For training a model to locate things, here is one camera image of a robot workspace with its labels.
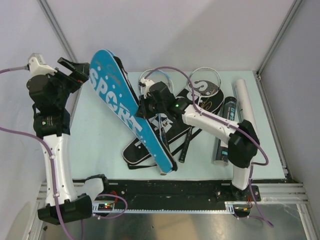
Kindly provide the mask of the blue racket bag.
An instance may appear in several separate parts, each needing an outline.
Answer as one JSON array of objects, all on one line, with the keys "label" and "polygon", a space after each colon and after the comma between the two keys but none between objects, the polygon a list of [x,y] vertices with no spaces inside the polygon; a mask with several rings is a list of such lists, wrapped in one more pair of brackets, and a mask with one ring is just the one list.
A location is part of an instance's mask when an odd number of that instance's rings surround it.
[{"label": "blue racket bag", "polygon": [[169,149],[165,146],[151,123],[135,116],[139,100],[126,76],[121,61],[107,49],[98,50],[89,67],[89,82],[100,99],[131,130],[154,158],[161,172],[168,174],[178,169]]}]

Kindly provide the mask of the black shuttlecock tube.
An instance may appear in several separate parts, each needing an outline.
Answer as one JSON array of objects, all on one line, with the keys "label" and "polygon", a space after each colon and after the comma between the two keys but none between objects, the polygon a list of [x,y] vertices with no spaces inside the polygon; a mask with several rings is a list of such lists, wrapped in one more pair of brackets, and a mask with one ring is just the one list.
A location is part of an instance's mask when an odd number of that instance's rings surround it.
[{"label": "black shuttlecock tube", "polygon": [[[234,121],[236,115],[237,99],[234,96],[225,98],[221,116],[225,119]],[[229,164],[228,160],[228,145],[221,141],[219,138],[215,141],[215,152],[212,156],[212,162],[215,165],[226,167]]]}]

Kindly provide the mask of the white shuttlecock tube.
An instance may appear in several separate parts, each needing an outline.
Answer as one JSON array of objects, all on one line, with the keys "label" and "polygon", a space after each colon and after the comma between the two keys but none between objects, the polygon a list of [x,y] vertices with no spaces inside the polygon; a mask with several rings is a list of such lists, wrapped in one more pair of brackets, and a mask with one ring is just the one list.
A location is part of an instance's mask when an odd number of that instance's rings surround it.
[{"label": "white shuttlecock tube", "polygon": [[248,120],[256,129],[256,120],[251,105],[248,88],[244,79],[238,79],[234,83],[235,95],[238,100],[238,108],[242,120]]}]

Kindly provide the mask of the blue racket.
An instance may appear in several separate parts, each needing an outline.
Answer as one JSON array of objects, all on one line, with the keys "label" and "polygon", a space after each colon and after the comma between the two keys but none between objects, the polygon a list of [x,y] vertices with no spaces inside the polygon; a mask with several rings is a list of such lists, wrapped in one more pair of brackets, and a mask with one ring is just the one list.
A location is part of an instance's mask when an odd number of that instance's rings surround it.
[{"label": "blue racket", "polygon": [[[172,79],[167,73],[159,69],[154,72],[151,72],[151,71],[153,71],[152,68],[145,70],[138,78],[138,88],[141,95],[144,94],[143,88],[146,88],[147,81],[152,81],[154,83],[163,82],[169,88],[169,91],[171,93],[174,91],[174,85],[173,85]],[[156,133],[156,130],[154,129],[154,126],[152,124],[152,122],[155,119],[157,119],[157,123],[158,123],[158,126],[157,126],[158,133]],[[152,130],[152,133],[154,134],[155,138],[157,139],[160,147],[164,147],[165,150],[169,151],[170,147],[168,144],[166,133],[163,128],[161,114],[156,114],[155,117],[148,119],[147,123],[150,129]]]}]

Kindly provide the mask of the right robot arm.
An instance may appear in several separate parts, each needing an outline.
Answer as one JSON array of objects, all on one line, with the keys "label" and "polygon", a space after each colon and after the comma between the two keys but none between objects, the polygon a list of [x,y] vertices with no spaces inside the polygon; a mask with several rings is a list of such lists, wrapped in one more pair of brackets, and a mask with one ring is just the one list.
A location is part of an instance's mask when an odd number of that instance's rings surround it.
[{"label": "right robot arm", "polygon": [[236,122],[206,111],[188,98],[176,98],[164,82],[141,79],[136,116],[150,119],[166,115],[172,122],[206,131],[228,146],[228,160],[233,164],[232,197],[238,201],[249,195],[250,166],[260,142],[248,120]]}]

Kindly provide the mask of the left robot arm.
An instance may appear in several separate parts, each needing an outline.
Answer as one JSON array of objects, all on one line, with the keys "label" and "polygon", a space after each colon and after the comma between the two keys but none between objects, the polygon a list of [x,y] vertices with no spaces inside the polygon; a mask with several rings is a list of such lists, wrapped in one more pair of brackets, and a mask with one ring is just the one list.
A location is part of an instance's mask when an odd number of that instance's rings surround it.
[{"label": "left robot arm", "polygon": [[43,56],[33,53],[27,68],[31,78],[26,87],[33,100],[33,129],[39,138],[46,172],[45,206],[38,209],[41,221],[62,225],[88,219],[93,213],[93,201],[107,199],[111,187],[104,174],[84,180],[76,190],[71,176],[69,141],[70,113],[66,109],[70,94],[79,90],[89,79],[90,65],[60,57],[59,64],[69,69],[69,75],[49,66]]}]

